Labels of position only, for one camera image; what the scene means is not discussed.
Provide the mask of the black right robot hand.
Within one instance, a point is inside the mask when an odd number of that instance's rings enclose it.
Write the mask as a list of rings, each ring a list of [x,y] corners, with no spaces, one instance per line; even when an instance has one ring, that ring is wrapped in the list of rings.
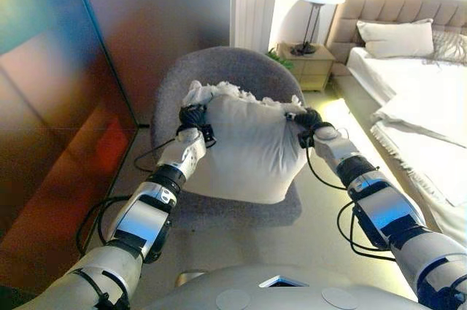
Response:
[[[320,113],[314,109],[305,109],[302,113],[286,112],[285,118],[303,128],[312,128],[322,122]]]

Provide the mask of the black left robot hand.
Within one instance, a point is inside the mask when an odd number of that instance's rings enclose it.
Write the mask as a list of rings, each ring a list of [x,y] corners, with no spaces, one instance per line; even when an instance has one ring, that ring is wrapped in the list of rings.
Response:
[[[179,112],[179,129],[182,130],[186,128],[200,128],[205,125],[206,110],[207,106],[203,104],[183,106]]]

